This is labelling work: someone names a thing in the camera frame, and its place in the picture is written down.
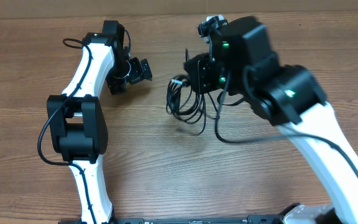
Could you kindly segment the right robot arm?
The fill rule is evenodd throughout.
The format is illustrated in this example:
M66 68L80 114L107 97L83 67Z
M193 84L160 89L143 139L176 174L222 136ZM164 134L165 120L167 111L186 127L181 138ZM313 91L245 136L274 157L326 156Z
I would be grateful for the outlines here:
M208 52L184 68L197 93L241 95L252 111L300 151L330 198L329 204L289 206L275 223L358 223L358 156L313 74L281 65L265 25L253 16L208 16L197 27Z

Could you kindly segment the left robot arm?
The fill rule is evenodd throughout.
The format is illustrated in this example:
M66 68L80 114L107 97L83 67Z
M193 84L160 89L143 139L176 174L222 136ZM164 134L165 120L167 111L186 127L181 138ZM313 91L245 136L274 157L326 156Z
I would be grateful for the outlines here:
M105 20L100 33L77 40L78 68L62 93L47 100L48 120L39 139L50 131L53 149L62 156L57 165L72 171L82 209L77 223L116 222L103 172L109 135L99 97L105 85L115 95L127 84L152 80L147 59L131 57L131 44L124 42L129 39L122 24Z

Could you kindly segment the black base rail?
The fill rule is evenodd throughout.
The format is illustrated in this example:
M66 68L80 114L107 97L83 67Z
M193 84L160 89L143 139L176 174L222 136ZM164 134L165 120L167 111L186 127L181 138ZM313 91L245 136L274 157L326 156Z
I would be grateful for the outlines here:
M115 218L112 224L277 224L283 223L284 213L253 214L242 218L171 218L145 220L143 218Z

